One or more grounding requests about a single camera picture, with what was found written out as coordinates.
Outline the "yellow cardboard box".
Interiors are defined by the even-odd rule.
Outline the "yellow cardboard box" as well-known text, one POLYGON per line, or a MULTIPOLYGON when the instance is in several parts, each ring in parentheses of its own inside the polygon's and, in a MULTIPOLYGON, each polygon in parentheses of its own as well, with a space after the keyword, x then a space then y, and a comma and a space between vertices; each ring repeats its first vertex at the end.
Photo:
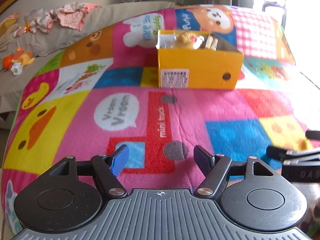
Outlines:
POLYGON ((199 49, 172 48, 175 32, 160 30, 157 39, 158 84, 161 88, 234 89, 244 55, 223 38, 203 31, 199 49))

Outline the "colourful cartoon patchwork blanket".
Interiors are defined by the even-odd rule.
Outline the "colourful cartoon patchwork blanket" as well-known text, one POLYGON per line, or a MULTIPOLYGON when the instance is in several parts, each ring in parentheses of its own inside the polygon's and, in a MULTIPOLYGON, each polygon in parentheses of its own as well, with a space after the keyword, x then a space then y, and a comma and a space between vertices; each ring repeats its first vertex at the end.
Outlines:
POLYGON ((128 188, 195 187, 195 145, 239 161, 255 154, 272 168, 269 145, 311 150, 319 89, 297 70, 281 25, 264 12, 193 5, 132 17, 64 49, 29 81, 8 139, 2 172, 7 227, 21 231, 17 194, 65 155, 86 160, 125 144, 128 188), (161 88, 160 30, 215 34, 244 55, 234 89, 161 88))

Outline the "orange plush toy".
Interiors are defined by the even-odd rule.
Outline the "orange plush toy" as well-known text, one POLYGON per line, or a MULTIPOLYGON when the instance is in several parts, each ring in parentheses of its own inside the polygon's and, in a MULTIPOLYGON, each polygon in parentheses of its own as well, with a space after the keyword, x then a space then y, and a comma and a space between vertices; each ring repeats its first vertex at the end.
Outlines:
POLYGON ((3 59, 2 69, 11 71, 13 75, 20 75, 23 68, 35 61, 32 52, 17 48, 16 54, 10 54, 3 59))

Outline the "wrapped bread bun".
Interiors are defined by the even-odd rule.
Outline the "wrapped bread bun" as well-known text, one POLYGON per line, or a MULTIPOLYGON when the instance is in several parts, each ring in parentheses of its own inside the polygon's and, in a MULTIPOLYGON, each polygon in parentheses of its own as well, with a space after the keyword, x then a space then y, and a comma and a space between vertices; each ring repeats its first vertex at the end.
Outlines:
POLYGON ((172 48, 184 48, 184 49, 199 49, 203 42, 204 37, 197 35, 192 31, 178 31, 174 33, 175 40, 172 44, 172 48))

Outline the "pink crumpled clothes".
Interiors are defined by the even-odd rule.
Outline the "pink crumpled clothes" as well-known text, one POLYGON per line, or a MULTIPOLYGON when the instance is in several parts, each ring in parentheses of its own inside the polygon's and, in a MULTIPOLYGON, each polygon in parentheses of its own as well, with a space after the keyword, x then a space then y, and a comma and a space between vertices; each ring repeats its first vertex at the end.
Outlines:
POLYGON ((13 36, 18 37, 27 32, 36 33, 38 30, 47 34, 55 23, 80 31, 84 26, 87 14, 100 7, 100 5, 93 3, 72 2, 51 10, 43 8, 32 10, 24 17, 25 27, 17 27, 13 36))

